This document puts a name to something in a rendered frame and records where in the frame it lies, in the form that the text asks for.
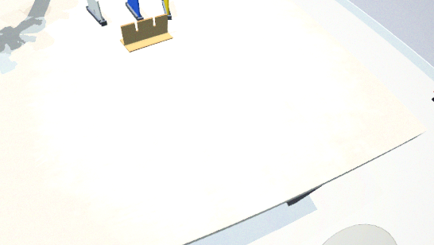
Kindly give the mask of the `blue flat board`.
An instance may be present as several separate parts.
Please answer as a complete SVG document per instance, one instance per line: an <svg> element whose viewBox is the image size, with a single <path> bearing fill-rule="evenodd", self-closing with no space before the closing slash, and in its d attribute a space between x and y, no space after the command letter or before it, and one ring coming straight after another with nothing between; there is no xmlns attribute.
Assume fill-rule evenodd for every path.
<svg viewBox="0 0 434 245"><path fill-rule="evenodd" d="M133 11L138 15L138 17L140 18L140 6L139 6L139 1L138 0L127 0L128 4L130 5L130 7L133 9Z"/></svg>

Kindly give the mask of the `tan notched board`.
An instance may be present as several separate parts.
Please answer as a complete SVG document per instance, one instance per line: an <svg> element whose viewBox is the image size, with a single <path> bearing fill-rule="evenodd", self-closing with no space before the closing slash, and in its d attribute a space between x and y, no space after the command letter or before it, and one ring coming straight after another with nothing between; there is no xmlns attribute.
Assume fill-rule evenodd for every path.
<svg viewBox="0 0 434 245"><path fill-rule="evenodd" d="M169 33L168 15L162 14L154 18L155 25L152 17L137 21L138 30L134 22L121 25L120 41L130 53L173 38Z"/></svg>

